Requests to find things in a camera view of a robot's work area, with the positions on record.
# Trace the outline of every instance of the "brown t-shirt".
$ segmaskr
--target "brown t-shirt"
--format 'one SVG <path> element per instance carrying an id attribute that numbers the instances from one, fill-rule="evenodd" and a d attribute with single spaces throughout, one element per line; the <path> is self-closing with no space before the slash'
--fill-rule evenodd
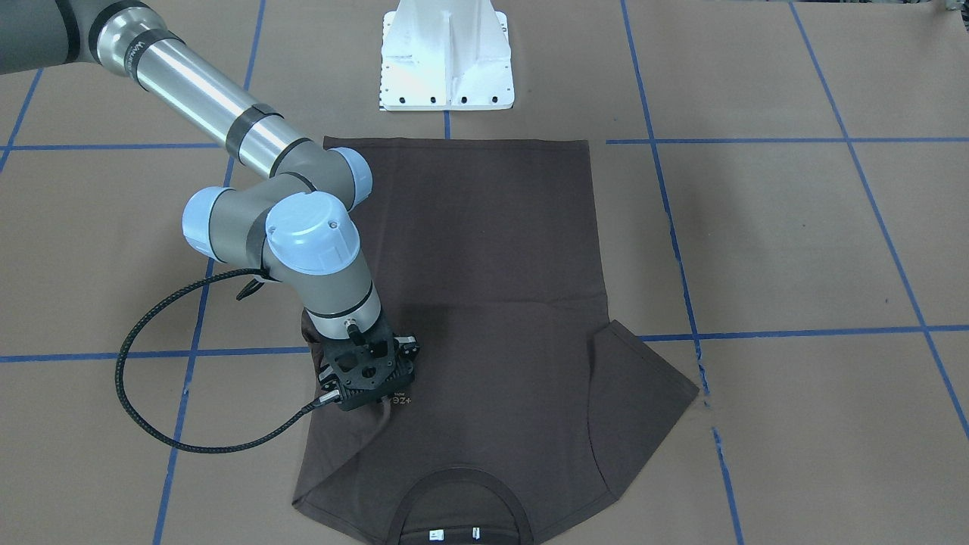
<path id="1" fill-rule="evenodd" d="M 697 388 L 609 321 L 587 143 L 325 145 L 370 164 L 354 220 L 422 352 L 400 395 L 314 413 L 294 506 L 374 545 L 511 545 L 615 502 Z"/>

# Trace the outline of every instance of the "printed logo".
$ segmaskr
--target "printed logo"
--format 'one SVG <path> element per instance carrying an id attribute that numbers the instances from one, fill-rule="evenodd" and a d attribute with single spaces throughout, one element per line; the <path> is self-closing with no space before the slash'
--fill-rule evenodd
<path id="1" fill-rule="evenodd" d="M 407 395 L 407 392 L 394 392 L 393 397 L 391 397 L 391 403 L 395 405 L 407 405 L 410 402 L 411 397 Z"/>
<path id="2" fill-rule="evenodd" d="M 135 55 L 137 55 L 142 49 L 144 49 L 144 42 L 138 42 L 133 48 L 131 48 L 131 52 L 128 53 L 128 58 L 126 58 L 124 62 L 124 69 L 128 74 L 131 74 L 132 64 L 135 62 Z"/>

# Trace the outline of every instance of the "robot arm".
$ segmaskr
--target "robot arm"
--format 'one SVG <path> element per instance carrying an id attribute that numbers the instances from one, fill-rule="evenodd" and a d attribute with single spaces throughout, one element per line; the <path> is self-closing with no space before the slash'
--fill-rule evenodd
<path id="1" fill-rule="evenodd" d="M 151 92 L 267 178 L 245 191 L 207 187 L 186 206 L 186 240 L 223 263 L 293 286 L 324 339 L 325 390 L 350 410 L 413 379 L 419 348 L 395 337 L 348 215 L 370 193 L 366 161 L 322 149 L 175 36 L 137 1 L 0 3 L 0 74 L 101 64 Z"/>

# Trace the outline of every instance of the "grid of blue tape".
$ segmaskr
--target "grid of blue tape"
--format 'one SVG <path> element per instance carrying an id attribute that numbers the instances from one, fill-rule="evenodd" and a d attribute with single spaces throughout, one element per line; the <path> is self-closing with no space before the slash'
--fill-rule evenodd
<path id="1" fill-rule="evenodd" d="M 811 46 L 810 39 L 808 38 L 807 32 L 801 23 L 800 16 L 797 13 L 797 8 L 794 3 L 789 4 L 791 9 L 791 14 L 794 17 L 794 21 L 797 25 L 797 29 L 801 34 L 801 38 L 804 41 L 804 45 L 807 48 L 807 52 L 810 55 L 811 61 L 814 64 L 815 71 L 817 72 L 818 78 L 821 82 L 822 87 L 825 90 L 825 94 L 828 97 L 828 101 L 831 105 L 831 109 L 834 116 L 838 122 L 841 129 L 841 138 L 734 138 L 734 139 L 661 139 L 657 138 L 653 132 L 652 119 L 649 114 L 649 104 L 646 98 L 645 85 L 643 84 L 642 74 L 640 71 L 639 57 L 636 52 L 636 42 L 633 37 L 632 24 L 629 19 L 629 13 L 626 6 L 626 0 L 619 0 L 620 7 L 622 9 L 623 21 L 625 23 L 626 37 L 629 45 L 630 56 L 632 60 L 633 70 L 636 74 L 636 81 L 639 87 L 640 100 L 642 106 L 642 114 L 646 123 L 647 137 L 645 139 L 624 139 L 624 140 L 608 140 L 607 144 L 642 144 L 648 145 L 650 152 L 652 154 L 653 163 L 656 168 L 656 177 L 660 185 L 660 193 L 663 200 L 664 211 L 667 214 L 670 223 L 670 239 L 673 249 L 673 255 L 679 265 L 680 281 L 683 288 L 683 302 L 686 308 L 687 317 L 690 323 L 690 332 L 684 334 L 673 334 L 673 335 L 643 335 L 640 339 L 646 342 L 664 342 L 664 341 L 677 341 L 677 340 L 689 340 L 694 344 L 694 348 L 697 354 L 697 362 L 700 367 L 700 375 L 703 383 L 703 391 L 706 395 L 709 395 L 710 389 L 709 384 L 706 381 L 705 369 L 703 368 L 703 349 L 701 341 L 711 340 L 711 339 L 737 339 L 737 338 L 764 338 L 764 337 L 834 337 L 834 336 L 852 336 L 852 335 L 897 335 L 897 334 L 922 334 L 925 338 L 926 344 L 931 352 L 932 358 L 936 364 L 936 368 L 942 378 L 946 389 L 949 393 L 950 399 L 953 403 L 953 409 L 959 418 L 962 425 L 963 431 L 966 437 L 969 438 L 969 423 L 967 423 L 965 413 L 962 409 L 961 403 L 955 391 L 953 389 L 952 382 L 949 379 L 949 375 L 946 371 L 945 364 L 942 358 L 939 356 L 938 350 L 936 349 L 935 342 L 932 338 L 933 333 L 938 332 L 969 332 L 969 324 L 947 324 L 947 325 L 928 325 L 925 323 L 925 319 L 922 315 L 922 310 L 919 306 L 918 300 L 916 299 L 915 292 L 912 290 L 911 284 L 908 281 L 908 277 L 902 266 L 901 260 L 895 250 L 894 243 L 891 240 L 891 235 L 882 217 L 882 214 L 878 208 L 878 204 L 875 200 L 874 194 L 871 191 L 871 187 L 868 184 L 867 176 L 864 173 L 864 169 L 861 165 L 858 155 L 855 152 L 854 144 L 856 143 L 942 143 L 942 142 L 969 142 L 969 137 L 911 137 L 911 138 L 858 138 L 851 137 L 848 134 L 848 130 L 845 128 L 845 124 L 842 120 L 840 110 L 834 102 L 834 98 L 831 95 L 830 88 L 828 87 L 828 81 L 825 78 L 824 72 L 821 69 L 821 65 L 818 62 L 817 56 L 814 53 L 814 49 Z M 249 63 L 246 69 L 245 81 L 243 87 L 248 89 L 252 82 L 253 68 L 256 62 L 257 52 L 259 50 L 260 36 L 262 33 L 263 19 L 266 13 L 266 0 L 260 0 L 259 12 L 256 19 L 256 27 L 253 34 L 252 47 L 250 49 Z M 16 122 L 14 128 L 11 131 L 10 137 L 8 138 L 5 145 L 0 146 L 2 154 L 0 154 L 0 173 L 3 172 L 4 166 L 7 163 L 10 154 L 14 151 L 58 151 L 58 150 L 98 150 L 98 149 L 192 149 L 192 148 L 214 148 L 219 147 L 218 144 L 212 143 L 187 143 L 187 144 L 172 144 L 172 143 L 157 143 L 157 144 L 33 144 L 33 145 L 17 145 L 16 135 L 20 130 L 20 126 L 23 123 L 24 117 L 27 114 L 27 110 L 30 107 L 31 99 L 37 89 L 37 85 L 40 82 L 41 76 L 44 70 L 38 70 L 31 81 L 30 86 L 27 90 L 26 96 L 24 97 L 22 106 L 16 117 Z M 451 138 L 451 113 L 444 112 L 444 138 Z M 778 330 L 778 331 L 749 331 L 749 332 L 721 332 L 721 333 L 701 333 L 697 329 L 696 317 L 693 311 L 693 304 L 690 299 L 689 284 L 687 282 L 686 271 L 683 267 L 682 258 L 680 255 L 679 243 L 676 238 L 676 228 L 675 222 L 673 220 L 672 208 L 670 206 L 669 196 L 666 190 L 666 181 L 663 176 L 662 163 L 660 161 L 659 146 L 666 144 L 812 144 L 812 143 L 837 143 L 845 144 L 849 147 L 852 159 L 854 161 L 855 167 L 858 171 L 860 181 L 864 187 L 865 194 L 867 195 L 868 201 L 872 206 L 872 210 L 875 213 L 876 219 L 878 221 L 879 227 L 882 230 L 882 234 L 885 238 L 886 245 L 888 246 L 891 257 L 895 263 L 898 273 L 902 279 L 902 283 L 908 294 L 909 301 L 912 305 L 913 310 L 916 313 L 917 319 L 919 321 L 918 326 L 910 327 L 885 327 L 885 328 L 846 328 L 846 329 L 818 329 L 818 330 Z M 225 178 L 223 180 L 224 186 L 229 186 L 230 180 L 232 179 L 232 173 L 234 169 L 234 159 L 230 158 L 226 166 Z M 214 267 L 214 261 L 209 259 L 205 268 L 205 276 L 211 276 Z M 190 394 L 190 385 L 192 382 L 192 376 L 195 370 L 195 363 L 200 357 L 213 357 L 213 356 L 244 356 L 244 355 L 269 355 L 269 354 L 303 354 L 308 353 L 309 350 L 305 346 L 273 346 L 273 347 L 251 347 L 251 348 L 222 348 L 222 349 L 201 349 L 199 347 L 199 342 L 202 336 L 203 320 L 205 316 L 205 306 L 208 300 L 208 286 L 205 286 L 202 291 L 202 295 L 199 302 L 199 311 L 196 319 L 195 330 L 192 336 L 192 344 L 188 350 L 158 350 L 158 351 L 142 351 L 142 352 L 132 352 L 129 358 L 132 359 L 143 359 L 143 358 L 188 358 L 188 363 L 185 369 L 185 377 L 182 387 L 182 397 L 178 407 L 178 417 L 175 423 L 175 430 L 173 436 L 175 439 L 181 438 L 182 428 L 185 422 L 185 413 L 188 408 L 188 400 Z M 73 354 L 34 354 L 34 355 L 0 355 L 0 363 L 31 363 L 31 362 L 50 362 L 50 361 L 91 361 L 91 360 L 112 360 L 116 357 L 115 353 L 108 352 L 95 352 L 95 353 L 73 353 Z M 740 523 L 739 513 L 736 507 L 734 486 L 730 476 L 730 469 L 727 465 L 727 459 L 724 452 L 723 438 L 720 431 L 716 428 L 711 429 L 713 435 L 713 441 L 716 447 L 717 457 L 720 463 L 721 472 L 724 479 L 724 488 L 727 496 L 727 501 L 730 506 L 731 517 L 734 523 L 735 539 L 738 545 L 742 545 L 743 530 Z M 169 455 L 168 470 L 166 472 L 165 483 L 162 489 L 161 499 L 159 501 L 158 516 L 155 525 L 155 532 L 153 537 L 153 545 L 159 545 L 162 542 L 162 536 L 165 528 L 165 520 L 168 512 L 169 499 L 172 493 L 172 482 L 175 473 L 175 467 L 178 458 L 178 451 L 176 449 L 171 449 Z"/>

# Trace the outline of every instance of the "light blue joint cap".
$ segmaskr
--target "light blue joint cap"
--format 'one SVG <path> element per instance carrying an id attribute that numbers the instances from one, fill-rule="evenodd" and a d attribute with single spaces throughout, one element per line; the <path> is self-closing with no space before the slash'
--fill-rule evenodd
<path id="1" fill-rule="evenodd" d="M 350 165 L 350 172 L 354 175 L 355 189 L 354 205 L 350 209 L 354 209 L 369 197 L 370 191 L 373 190 L 373 173 L 370 172 L 370 165 L 366 163 L 366 159 L 362 155 L 349 147 L 332 147 L 330 151 L 343 155 L 347 164 Z"/>
<path id="2" fill-rule="evenodd" d="M 208 234 L 208 220 L 212 217 L 215 201 L 224 191 L 231 191 L 229 187 L 206 187 L 192 196 L 182 212 L 182 235 L 188 245 L 198 250 L 202 255 L 225 263 L 215 257 L 212 251 L 212 239 Z"/>
<path id="3" fill-rule="evenodd" d="M 323 191 L 296 193 L 266 216 L 269 249 L 283 265 L 304 274 L 333 274 L 357 259 L 360 236 L 343 203 Z"/>

